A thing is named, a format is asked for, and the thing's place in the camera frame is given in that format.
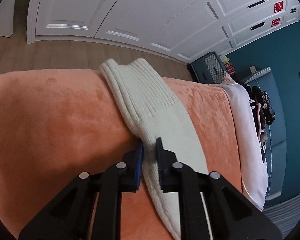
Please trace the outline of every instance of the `pile of clothes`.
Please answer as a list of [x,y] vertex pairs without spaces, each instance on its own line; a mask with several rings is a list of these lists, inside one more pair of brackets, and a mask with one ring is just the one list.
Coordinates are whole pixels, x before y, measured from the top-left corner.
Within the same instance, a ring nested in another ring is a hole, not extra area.
[[265,128],[266,125],[272,125],[275,120],[275,112],[266,91],[261,91],[258,87],[251,87],[243,82],[239,82],[239,84],[246,89],[250,97],[249,102],[260,142],[262,161],[264,163],[266,159],[266,144],[268,141],[268,135]]

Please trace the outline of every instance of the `cabinet handle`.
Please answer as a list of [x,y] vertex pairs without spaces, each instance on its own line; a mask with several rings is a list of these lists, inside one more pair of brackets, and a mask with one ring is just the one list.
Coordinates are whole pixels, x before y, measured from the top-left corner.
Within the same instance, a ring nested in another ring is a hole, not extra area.
[[259,23],[257,25],[254,25],[253,27],[251,27],[250,30],[253,31],[253,30],[257,29],[257,28],[262,27],[263,25],[265,25],[265,22],[261,22],[261,23]]
[[264,3],[265,2],[265,0],[261,0],[261,1],[259,1],[259,2],[256,2],[256,3],[254,3],[254,4],[252,4],[252,5],[249,5],[247,8],[252,8],[252,7],[255,7],[255,6],[257,6],[257,5],[259,5],[259,4],[262,4],[262,3]]

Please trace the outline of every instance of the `silver screw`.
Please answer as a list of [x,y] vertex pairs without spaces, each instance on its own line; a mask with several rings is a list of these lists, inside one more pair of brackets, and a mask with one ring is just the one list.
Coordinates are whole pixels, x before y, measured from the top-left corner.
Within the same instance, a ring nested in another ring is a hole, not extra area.
[[217,171],[213,171],[210,173],[210,177],[213,178],[213,179],[220,179],[221,175],[219,172]]
[[117,163],[117,168],[118,168],[118,169],[124,169],[126,166],[127,166],[127,165],[126,165],[126,163],[124,163],[124,162]]
[[172,164],[172,167],[174,167],[175,169],[181,169],[182,168],[182,163],[180,162],[175,162]]
[[79,174],[79,178],[80,179],[86,179],[87,177],[89,177],[89,173],[87,173],[87,172],[81,172],[80,174]]

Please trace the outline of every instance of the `cream knit garment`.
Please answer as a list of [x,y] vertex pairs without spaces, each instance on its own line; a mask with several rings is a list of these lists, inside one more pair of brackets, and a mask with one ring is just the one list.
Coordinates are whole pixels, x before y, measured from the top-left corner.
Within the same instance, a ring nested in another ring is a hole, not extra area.
[[143,58],[127,66],[109,59],[101,65],[101,71],[127,126],[144,143],[142,170],[154,206],[168,231],[180,239],[178,194],[160,190],[155,147],[156,139],[161,137],[164,149],[174,152],[178,161],[207,174],[206,160],[190,117]]

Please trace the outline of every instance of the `chinese character decoration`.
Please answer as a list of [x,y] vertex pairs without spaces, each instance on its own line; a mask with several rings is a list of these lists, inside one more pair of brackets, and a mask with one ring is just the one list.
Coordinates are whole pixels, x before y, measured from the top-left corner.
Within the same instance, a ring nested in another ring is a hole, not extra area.
[[281,12],[283,10],[283,1],[274,4],[274,13]]
[[271,28],[278,25],[280,23],[281,18],[275,19],[272,21]]

